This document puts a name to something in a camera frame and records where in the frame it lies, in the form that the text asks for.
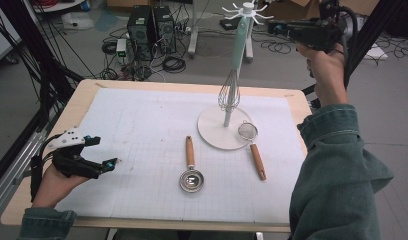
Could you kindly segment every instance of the whisk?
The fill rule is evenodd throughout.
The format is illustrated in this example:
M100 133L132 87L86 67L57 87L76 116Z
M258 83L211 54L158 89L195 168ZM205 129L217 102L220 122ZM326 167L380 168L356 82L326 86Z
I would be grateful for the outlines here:
M248 31L248 18L242 17L235 35L235 46L232 54L232 69L219 93L219 106L226 112L224 126L229 127L232 111L238 106L241 95L238 85L238 70L242 62L245 39Z

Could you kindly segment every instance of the table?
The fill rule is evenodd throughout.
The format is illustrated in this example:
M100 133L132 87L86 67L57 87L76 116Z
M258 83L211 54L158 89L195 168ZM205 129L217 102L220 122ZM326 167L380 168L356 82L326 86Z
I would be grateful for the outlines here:
M60 116L50 136L61 133L73 126L78 126L89 106L94 100L95 93L100 88L137 89L151 91L171 91L188 93L213 93L220 91L220 86L190 85L170 83L122 82L105 80L84 80L80 83ZM241 88L242 95L281 97L288 101L295 124L310 114L307 100L299 90ZM7 225L20 225L24 209L30 207L30 180L24 179L1 216L1 222ZM75 223L79 227L105 228L148 228L148 229L184 229L184 230L221 230L221 231L249 231L249 232L288 232L288 224L254 224L238 222L203 222L177 220L142 220L121 218L79 217Z

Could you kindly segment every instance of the person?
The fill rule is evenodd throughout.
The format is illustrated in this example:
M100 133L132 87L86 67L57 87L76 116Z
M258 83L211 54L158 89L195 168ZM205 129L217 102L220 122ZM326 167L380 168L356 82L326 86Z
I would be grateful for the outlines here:
M357 113L344 87L342 46L326 54L297 43L315 79L321 108L298 125L307 147L289 209L290 239L380 239L374 193L392 172L364 150ZM64 239L76 219L54 206L87 179L46 170L19 239Z

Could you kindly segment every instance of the person's right hand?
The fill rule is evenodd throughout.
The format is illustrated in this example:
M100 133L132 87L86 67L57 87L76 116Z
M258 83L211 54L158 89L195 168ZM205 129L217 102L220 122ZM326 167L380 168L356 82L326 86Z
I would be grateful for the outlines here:
M53 164L45 171L41 186L33 200L32 208L54 208L78 185L88 178L72 175L69 178L60 173Z
M344 87L344 54L340 44L335 50L326 54L316 51L300 43L296 44L298 52L307 58L307 70L316 79L315 93L323 106L348 103Z

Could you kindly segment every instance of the concrete floor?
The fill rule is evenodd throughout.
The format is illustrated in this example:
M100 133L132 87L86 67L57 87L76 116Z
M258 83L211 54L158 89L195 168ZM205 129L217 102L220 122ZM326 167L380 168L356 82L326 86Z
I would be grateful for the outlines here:
M187 66L184 72L161 72L164 78L153 74L148 81L223 84L230 69L231 53L227 46L231 46L233 37L204 33L202 28L221 31L218 25L221 17L214 13L221 13L221 6L231 5L228 1L211 2L204 11L205 1L202 2L197 7L199 15L202 13L198 24L202 33L194 58L190 59L187 54L184 56ZM104 61L102 40L111 31L124 28L127 18L126 14L111 11L103 5L93 8L89 14L94 20L94 28L67 31L64 37L91 71L98 73ZM255 38L270 39L257 34ZM80 75L90 75L60 37L57 37L57 41L67 66ZM287 89L303 89L311 85L314 80L308 76L305 59L294 51L294 45L290 46L292 51L289 54L279 54L254 41L254 61L242 64L240 85ZM113 64L113 67L119 68L117 64ZM387 60L381 61L378 66L372 60L362 61L352 75L348 92L351 103L357 108L367 149L395 173L394 180L376 195L382 238L408 240L408 56L397 58L394 54L388 54ZM38 108L37 97L24 65L0 63L0 159ZM15 239L18 231L19 227L0 223L0 239ZM68 239L104 239L105 233L106 229L74 228ZM267 240L287 238L286 234L265 233L264 236Z

